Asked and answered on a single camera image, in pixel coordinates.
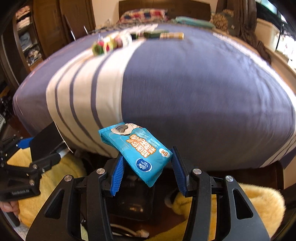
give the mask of yellow plush blanket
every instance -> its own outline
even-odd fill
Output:
[[[19,150],[12,158],[8,161],[8,164],[16,166],[29,166],[31,163],[30,149]],[[69,153],[61,159],[60,163],[54,166],[50,171],[42,175],[40,181],[41,195],[25,200],[20,200],[20,220],[27,226],[31,226],[33,220],[38,214],[39,210],[63,179],[65,175],[71,174],[75,178],[86,175],[82,161],[76,159],[73,154]],[[281,221],[285,212],[284,199],[281,194],[271,188],[263,188],[253,185],[240,184],[246,195],[253,203],[255,209],[259,213],[269,236],[273,236]],[[184,215],[185,219],[188,219],[191,198],[185,198],[179,193],[173,204],[173,211],[179,215]],[[212,195],[212,212],[211,212],[211,225],[210,225],[210,237],[209,240],[215,238],[216,229],[216,198]],[[160,233],[155,237],[149,239],[149,241],[181,241],[185,232],[187,221],[177,225],[173,229]],[[87,232],[82,228],[82,238],[88,240]]]
[[[270,237],[272,237],[280,226],[285,213],[285,204],[282,195],[271,188],[263,188],[254,185],[240,184],[260,218]],[[188,220],[192,198],[185,198],[178,193],[174,203],[173,210],[176,214],[184,215]],[[216,195],[212,195],[211,224],[209,240],[215,239],[216,232],[217,203]],[[171,230],[158,234],[148,241],[182,241],[186,229],[187,221],[182,222]]]
[[[19,149],[7,163],[20,167],[28,167],[31,162],[30,148],[27,148]],[[53,166],[51,170],[42,174],[42,178],[40,180],[41,195],[19,201],[19,219],[21,222],[28,227],[32,225],[45,201],[66,175],[72,175],[75,178],[86,175],[82,161],[75,158],[72,153],[68,153],[61,159],[59,164]]]

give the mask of wardrobe door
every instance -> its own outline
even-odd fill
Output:
[[[31,71],[18,40],[15,17],[7,25],[0,42],[1,64],[7,75],[10,75],[14,88],[17,89]]]
[[[64,27],[68,33],[72,30],[76,39],[95,28],[90,0],[59,0],[59,4]]]
[[[67,45],[58,0],[34,0],[33,17],[45,58]]]

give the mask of blue striped duvet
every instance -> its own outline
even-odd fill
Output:
[[[96,57],[97,35],[79,39],[27,77],[15,113],[31,134],[53,120],[74,146],[113,157],[98,130],[132,122],[205,170],[263,167],[296,147],[295,95],[266,62],[198,28],[126,31],[155,28],[185,39],[137,40]]]

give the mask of brown curtain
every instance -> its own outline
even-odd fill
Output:
[[[224,9],[234,11],[234,29],[237,37],[254,47],[261,57],[271,64],[271,58],[264,44],[255,35],[257,8],[255,0],[218,0],[216,13]]]

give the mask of wooden bed frame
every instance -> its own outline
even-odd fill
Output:
[[[119,18],[129,10],[140,8],[167,9],[168,17],[186,16],[206,21],[211,19],[211,7],[207,3],[192,0],[124,0],[119,1]]]

